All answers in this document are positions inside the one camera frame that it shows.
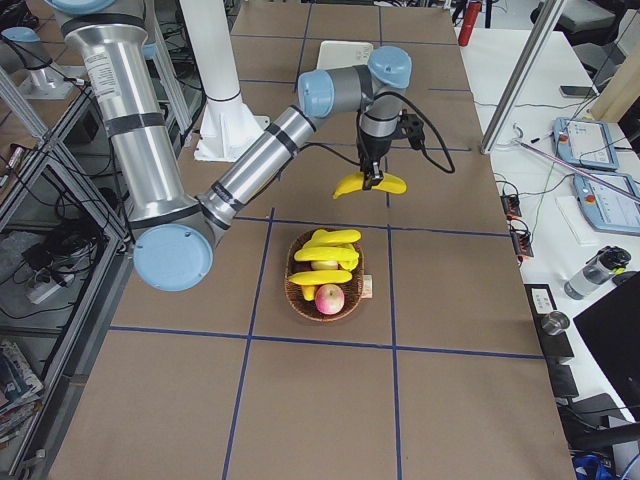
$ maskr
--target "electronic device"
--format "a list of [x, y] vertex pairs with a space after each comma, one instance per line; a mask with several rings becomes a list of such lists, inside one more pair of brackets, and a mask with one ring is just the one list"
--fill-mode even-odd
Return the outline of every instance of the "electronic device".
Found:
[[[640, 404], [639, 289], [636, 274], [574, 319], [593, 358], [628, 406]], [[631, 412], [639, 418], [639, 409]]]
[[560, 85], [560, 94], [569, 98], [590, 98], [595, 97], [597, 92], [593, 87], [578, 87], [576, 85]]
[[606, 123], [560, 117], [553, 125], [553, 136], [558, 156], [571, 165], [606, 171], [619, 167]]
[[[602, 172], [596, 177], [635, 196], [640, 196], [631, 176]], [[594, 229], [601, 232], [640, 235], [640, 205], [586, 177], [576, 175], [573, 185], [582, 213]]]

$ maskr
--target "metal frame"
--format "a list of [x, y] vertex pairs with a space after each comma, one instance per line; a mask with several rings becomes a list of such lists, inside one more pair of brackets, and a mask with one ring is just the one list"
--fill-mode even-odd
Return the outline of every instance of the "metal frame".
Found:
[[480, 145], [482, 153], [490, 153], [498, 141], [498, 136], [509, 120], [509, 116], [520, 95], [520, 91], [531, 73], [538, 56], [542, 52], [547, 39], [551, 35], [551, 32], [553, 32], [553, 28], [560, 18], [566, 1], [567, 0], [547, 0], [544, 3], [540, 16], [533, 26], [533, 30], [531, 30], [529, 39], [522, 50], [518, 63], [516, 63], [513, 69], [511, 78], [509, 78], [500, 102], [498, 102], [498, 107], [482, 138]]

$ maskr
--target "fruit basket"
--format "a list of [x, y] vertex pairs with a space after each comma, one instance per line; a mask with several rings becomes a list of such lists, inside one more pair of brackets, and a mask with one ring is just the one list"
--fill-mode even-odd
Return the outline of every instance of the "fruit basket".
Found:
[[305, 242], [311, 239], [314, 231], [315, 230], [311, 230], [300, 235], [289, 248], [289, 253], [287, 254], [287, 266], [284, 274], [284, 292], [287, 300], [289, 300], [289, 303], [291, 304], [291, 307], [293, 307], [293, 309], [303, 317], [316, 322], [333, 322], [349, 315], [360, 303], [363, 287], [362, 275], [364, 272], [362, 248], [358, 242], [353, 244], [356, 251], [360, 254], [358, 265], [351, 271], [351, 274], [353, 275], [352, 279], [346, 283], [339, 284], [340, 288], [342, 288], [342, 291], [344, 292], [344, 307], [342, 307], [342, 310], [338, 313], [325, 315], [316, 309], [313, 301], [304, 299], [299, 285], [287, 280], [290, 275], [295, 273], [297, 263], [293, 258], [295, 252], [302, 248]]

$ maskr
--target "power strip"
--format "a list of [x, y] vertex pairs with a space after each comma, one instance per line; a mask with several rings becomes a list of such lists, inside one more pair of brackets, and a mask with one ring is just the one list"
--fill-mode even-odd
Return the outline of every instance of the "power strip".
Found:
[[[65, 270], [70, 271], [71, 268], [60, 267], [60, 275], [62, 276], [65, 284], [68, 285], [69, 283], [71, 283], [75, 275], [73, 273], [63, 273]], [[38, 282], [33, 287], [31, 287], [29, 291], [27, 291], [27, 298], [34, 305], [38, 305], [39, 303], [44, 302], [47, 298], [49, 298], [61, 288], [64, 287], [51, 278], [48, 282]]]

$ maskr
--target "gray bottle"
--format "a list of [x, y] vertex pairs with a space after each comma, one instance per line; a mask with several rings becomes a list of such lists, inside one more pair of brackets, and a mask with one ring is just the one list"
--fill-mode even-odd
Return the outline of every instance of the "gray bottle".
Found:
[[574, 300], [582, 300], [613, 276], [624, 272], [631, 261], [629, 252], [606, 246], [564, 284], [564, 291]]

